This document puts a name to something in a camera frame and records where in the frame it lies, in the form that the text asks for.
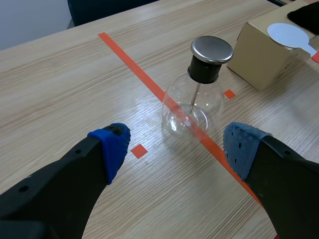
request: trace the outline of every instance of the cardboard box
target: cardboard box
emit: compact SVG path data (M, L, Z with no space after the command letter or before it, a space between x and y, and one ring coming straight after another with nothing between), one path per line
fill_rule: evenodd
M262 91L300 64L301 61L298 61L296 56L299 59L310 59L307 52L300 48L279 45L267 33L268 26L276 22L296 25L287 18L287 14L305 5L308 3L297 0L245 23L228 67L257 90ZM317 49L319 36L303 30L309 36L310 45Z

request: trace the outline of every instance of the white round paddle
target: white round paddle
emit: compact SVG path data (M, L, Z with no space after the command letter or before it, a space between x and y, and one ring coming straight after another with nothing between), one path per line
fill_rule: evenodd
M267 30L268 35L275 42L291 48L301 48L310 53L312 59L319 63L319 52L309 45L307 33L299 27L287 23L274 23Z

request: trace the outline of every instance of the white wall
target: white wall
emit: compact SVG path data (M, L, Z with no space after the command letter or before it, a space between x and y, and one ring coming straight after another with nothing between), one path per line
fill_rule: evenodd
M0 0L0 50L66 30L67 0Z

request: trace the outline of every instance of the clear glass jar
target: clear glass jar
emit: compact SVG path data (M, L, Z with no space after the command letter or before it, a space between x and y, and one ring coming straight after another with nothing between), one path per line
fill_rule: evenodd
M175 105L175 109L172 109L171 100L178 105ZM171 134L191 139L196 134L197 126L206 133L216 130L223 105L224 94L217 81L201 84L184 74L166 91L162 122Z
M178 77L165 94L162 123L182 138L203 139L219 126L224 94L217 79L221 66L234 54L223 39L201 36L193 40L187 74Z

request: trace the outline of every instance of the wooden table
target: wooden table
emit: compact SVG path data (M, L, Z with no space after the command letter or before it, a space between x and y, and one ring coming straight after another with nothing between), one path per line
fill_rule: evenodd
M245 21L276 6L265 0L161 0L0 52L0 193L61 158L91 131L112 122L131 128L129 152L99 198L84 238L272 239L264 210L199 143L175 141L161 128L161 102L98 37L108 33L165 89L185 73L191 41L231 45ZM221 128L241 121L273 133L316 161L319 79L312 62L258 92L223 67Z

